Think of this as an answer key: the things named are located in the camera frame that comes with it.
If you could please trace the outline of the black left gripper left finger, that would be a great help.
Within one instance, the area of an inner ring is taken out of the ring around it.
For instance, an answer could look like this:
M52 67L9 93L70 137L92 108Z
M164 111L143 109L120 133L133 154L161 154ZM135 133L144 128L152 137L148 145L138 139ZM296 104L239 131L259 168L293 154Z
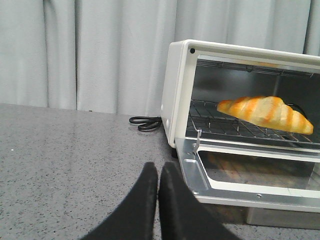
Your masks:
M158 172L153 162L144 164L130 192L101 224L83 240L151 240L158 195Z

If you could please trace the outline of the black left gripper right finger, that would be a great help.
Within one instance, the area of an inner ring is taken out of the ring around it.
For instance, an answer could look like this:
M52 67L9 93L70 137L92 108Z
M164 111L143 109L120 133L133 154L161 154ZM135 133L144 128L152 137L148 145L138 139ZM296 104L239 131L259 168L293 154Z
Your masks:
M162 167L158 191L163 240L238 240L194 197L176 162Z

